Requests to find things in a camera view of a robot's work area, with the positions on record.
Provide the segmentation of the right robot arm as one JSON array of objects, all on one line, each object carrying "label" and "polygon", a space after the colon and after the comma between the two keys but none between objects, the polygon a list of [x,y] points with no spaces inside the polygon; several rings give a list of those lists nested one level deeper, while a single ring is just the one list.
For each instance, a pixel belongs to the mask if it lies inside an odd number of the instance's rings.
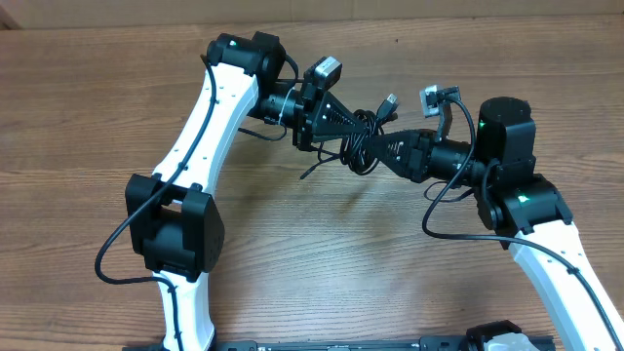
[{"label": "right robot arm", "polygon": [[620,350],[623,320],[594,272],[573,214],[556,186],[535,172],[536,126],[529,104],[493,97],[469,121],[469,142],[432,130],[374,136],[368,151],[397,176],[468,186],[487,235],[509,251],[541,298],[565,348]]}]

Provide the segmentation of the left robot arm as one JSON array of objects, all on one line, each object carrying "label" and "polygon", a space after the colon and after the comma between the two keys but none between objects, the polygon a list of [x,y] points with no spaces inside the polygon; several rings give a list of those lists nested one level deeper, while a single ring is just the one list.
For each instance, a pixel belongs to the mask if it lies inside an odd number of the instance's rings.
[{"label": "left robot arm", "polygon": [[125,190],[133,250],[162,297],[161,350],[210,350],[215,344],[209,274],[224,241],[215,189],[243,121],[253,117],[292,132],[304,151],[369,131],[330,92],[342,70],[336,58],[320,58],[283,80],[283,66],[296,64],[278,37],[222,33],[202,62],[202,91],[172,149],[150,176],[132,175]]}]

